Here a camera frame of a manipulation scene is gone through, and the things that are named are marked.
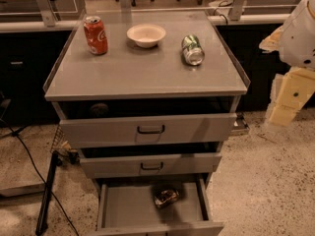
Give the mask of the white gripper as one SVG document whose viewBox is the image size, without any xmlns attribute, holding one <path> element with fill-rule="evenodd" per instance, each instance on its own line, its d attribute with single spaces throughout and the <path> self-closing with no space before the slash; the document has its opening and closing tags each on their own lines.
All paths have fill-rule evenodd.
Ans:
<svg viewBox="0 0 315 236">
<path fill-rule="evenodd" d="M 282 26 L 260 42 L 259 48 L 266 53 L 279 51 L 283 62 L 295 66 L 284 75 L 276 74 L 266 112 L 267 124 L 288 126 L 315 93 L 315 17 L 312 5 L 298 5 Z"/>
</svg>

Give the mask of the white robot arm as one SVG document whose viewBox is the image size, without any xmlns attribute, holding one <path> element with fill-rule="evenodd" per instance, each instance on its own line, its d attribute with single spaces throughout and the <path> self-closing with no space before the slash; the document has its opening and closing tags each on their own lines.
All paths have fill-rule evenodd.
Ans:
<svg viewBox="0 0 315 236">
<path fill-rule="evenodd" d="M 259 48 L 278 51 L 290 66 L 284 75 L 276 74 L 266 113 L 268 125 L 288 126 L 315 93 L 315 0 L 301 0 Z"/>
</svg>

